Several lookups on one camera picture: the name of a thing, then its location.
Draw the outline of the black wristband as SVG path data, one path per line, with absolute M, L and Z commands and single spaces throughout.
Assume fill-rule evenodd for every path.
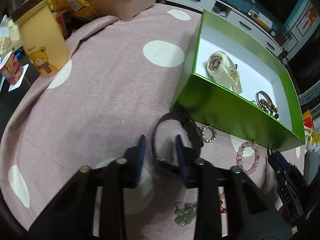
M 184 145 L 182 140 L 183 136 L 180 134 L 175 136 L 171 149 L 172 152 L 176 154 L 177 165 L 161 158 L 156 147 L 157 128 L 161 123 L 170 120 L 175 120 L 180 123 L 181 128 L 184 130 L 183 134 L 188 137 L 189 142 L 188 145 Z M 152 132 L 151 152 L 154 165 L 178 177 L 189 173 L 190 166 L 197 158 L 200 157 L 203 146 L 202 132 L 195 121 L 187 113 L 169 112 L 165 114 L 159 119 Z

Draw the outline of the orange paper bag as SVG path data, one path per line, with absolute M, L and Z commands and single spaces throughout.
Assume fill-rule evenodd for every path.
M 304 124 L 304 130 L 314 136 L 315 135 L 315 129 L 314 129 L 314 124 L 313 124 L 313 117 L 311 114 L 311 111 L 309 109 L 307 109 L 303 115 L 303 124 Z

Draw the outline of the silver metal bangle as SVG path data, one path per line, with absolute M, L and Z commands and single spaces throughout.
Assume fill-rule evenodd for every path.
M 268 109 L 270 111 L 274 109 L 274 104 L 271 98 L 266 92 L 262 90 L 256 93 L 255 100 L 256 100 L 257 106 L 262 109 Z

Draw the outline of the green cardboard box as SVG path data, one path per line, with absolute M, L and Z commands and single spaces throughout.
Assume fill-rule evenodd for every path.
M 241 94 L 209 76 L 206 63 L 219 50 L 237 65 Z M 257 106 L 255 95 L 261 90 L 271 98 L 273 110 Z M 209 11 L 192 35 L 170 109 L 278 151 L 305 142 L 298 96 L 286 68 L 246 32 Z

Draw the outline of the small floor plant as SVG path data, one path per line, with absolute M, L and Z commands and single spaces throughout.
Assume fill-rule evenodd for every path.
M 289 62 L 289 59 L 287 58 L 289 52 L 286 50 L 283 50 L 281 54 L 278 56 L 278 60 L 285 66 Z

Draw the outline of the pink polka dot tablecloth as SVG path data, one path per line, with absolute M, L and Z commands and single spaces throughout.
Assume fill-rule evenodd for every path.
M 124 191 L 128 239 L 193 239 L 195 222 L 179 226 L 176 203 L 196 204 L 197 189 L 158 168 L 151 152 L 152 132 L 169 113 L 192 35 L 202 14 L 154 5 L 130 21 L 98 18 L 67 40 L 68 62 L 52 77 L 38 78 L 10 118 L 1 140 L 1 190 L 12 215 L 28 230 L 48 203 L 82 166 L 102 168 L 139 141 L 147 140 L 140 182 Z M 183 134 L 180 123 L 157 128 L 161 158 L 176 164 L 171 145 Z M 276 207 L 276 175 L 268 147 L 217 129 L 204 142 L 201 158 L 229 170 L 249 169 L 250 179 Z M 281 151 L 304 168 L 304 144 Z

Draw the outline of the cream white wristwatch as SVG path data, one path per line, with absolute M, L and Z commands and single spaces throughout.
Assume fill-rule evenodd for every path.
M 223 87 L 230 88 L 235 94 L 242 93 L 240 74 L 237 65 L 223 51 L 210 55 L 206 63 L 207 72 L 213 80 Z

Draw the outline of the red instant noodle cup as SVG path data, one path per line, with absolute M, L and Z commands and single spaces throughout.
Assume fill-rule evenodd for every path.
M 11 85 L 18 83 L 23 67 L 12 51 L 1 61 L 0 72 Z

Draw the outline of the potted plant right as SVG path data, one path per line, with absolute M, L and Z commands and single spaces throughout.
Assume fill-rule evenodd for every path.
M 292 31 L 288 25 L 283 26 L 281 33 L 276 35 L 276 42 L 279 46 L 282 46 L 286 41 L 292 40 Z

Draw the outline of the small alarm clock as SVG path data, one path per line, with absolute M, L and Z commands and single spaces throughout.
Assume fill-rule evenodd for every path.
M 271 35 L 272 37 L 275 37 L 275 36 L 276 36 L 276 31 L 275 31 L 274 29 L 271 29 L 271 30 L 270 30 L 270 35 Z

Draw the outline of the yellow bear cup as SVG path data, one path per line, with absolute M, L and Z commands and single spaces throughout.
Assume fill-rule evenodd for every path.
M 67 63 L 69 49 L 47 0 L 26 0 L 11 18 L 31 64 L 42 77 L 55 75 Z

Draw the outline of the white tv cabinet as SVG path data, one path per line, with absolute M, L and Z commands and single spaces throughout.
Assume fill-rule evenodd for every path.
M 225 2 L 220 0 L 167 0 L 167 2 L 194 9 L 198 12 L 210 11 L 248 33 L 275 56 L 279 56 L 283 52 L 280 45 L 265 29 L 254 22 L 252 18 Z

